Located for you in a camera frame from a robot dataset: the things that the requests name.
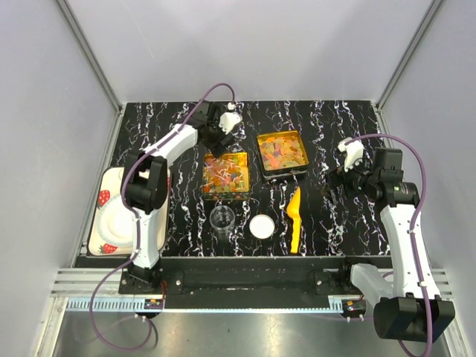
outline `white enclosure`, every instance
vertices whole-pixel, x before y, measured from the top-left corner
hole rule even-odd
[[[77,248],[116,121],[112,91],[122,103],[196,100],[229,82],[239,100],[376,102],[436,2],[2,1],[1,355],[28,355],[58,268]],[[444,2],[383,114],[427,164],[425,244],[476,350],[476,3]],[[105,77],[57,3],[68,4]],[[419,183],[404,157],[406,179]]]
[[[193,100],[218,82],[240,100],[377,100],[431,3],[69,2],[123,102]]]
[[[52,1],[0,3],[2,356],[29,356],[115,112]]]
[[[446,270],[476,350],[476,3],[447,1],[384,107],[392,134],[422,154],[428,201],[422,215],[434,265]],[[421,182],[406,155],[406,176]]]

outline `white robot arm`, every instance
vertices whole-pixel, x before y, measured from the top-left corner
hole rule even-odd
[[[322,193],[334,203],[338,188],[344,187],[345,196],[353,199],[365,195],[376,203],[376,209],[385,227],[391,248],[393,286],[371,264],[355,264],[350,269],[350,282],[366,297],[374,308],[376,332],[381,338],[404,341],[426,341],[426,312],[422,286],[430,299],[435,341],[454,318],[454,306],[443,301],[431,274],[417,217],[413,232],[410,221],[419,203],[417,186],[403,181],[402,151],[377,148],[371,164],[363,159],[360,141],[338,148],[347,154],[344,165],[326,174],[327,185]],[[419,263],[424,276],[420,282],[411,233],[415,234]]]
[[[122,183],[126,184],[127,204],[136,209],[140,216],[140,249],[137,251],[138,237],[134,237],[132,256],[137,254],[137,257],[128,265],[131,277],[152,287],[157,285],[158,275],[155,268],[160,258],[157,246],[157,215],[167,198],[167,168],[198,142],[203,143],[217,158],[226,152],[226,147],[234,141],[231,131],[242,120],[235,111],[234,104],[229,103],[227,109],[216,120],[219,106],[204,101],[182,128],[182,124],[176,124],[172,131],[157,143],[145,150],[128,154],[123,180],[135,162],[145,153],[151,152],[138,167],[137,172],[132,174],[130,180]],[[141,175],[144,171],[149,172],[148,178]]]

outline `white lid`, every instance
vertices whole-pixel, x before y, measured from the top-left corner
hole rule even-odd
[[[270,216],[258,214],[250,221],[250,231],[258,239],[269,238],[274,233],[274,222]]]

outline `clear plastic cup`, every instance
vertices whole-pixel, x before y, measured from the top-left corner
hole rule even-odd
[[[219,242],[228,242],[235,226],[235,213],[228,206],[216,206],[210,213],[210,224]]]

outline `metal floor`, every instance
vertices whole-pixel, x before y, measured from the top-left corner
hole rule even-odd
[[[126,316],[95,313],[97,326],[112,343],[123,347],[140,344],[147,326],[139,320],[112,324]],[[57,340],[56,357],[308,357],[406,356],[397,341],[377,337],[372,321],[328,321],[323,315],[179,314],[154,318],[158,339],[136,353],[119,353],[94,338],[87,312],[66,312]],[[407,344],[421,355],[424,344]],[[450,356],[444,337],[434,345],[432,357]]]

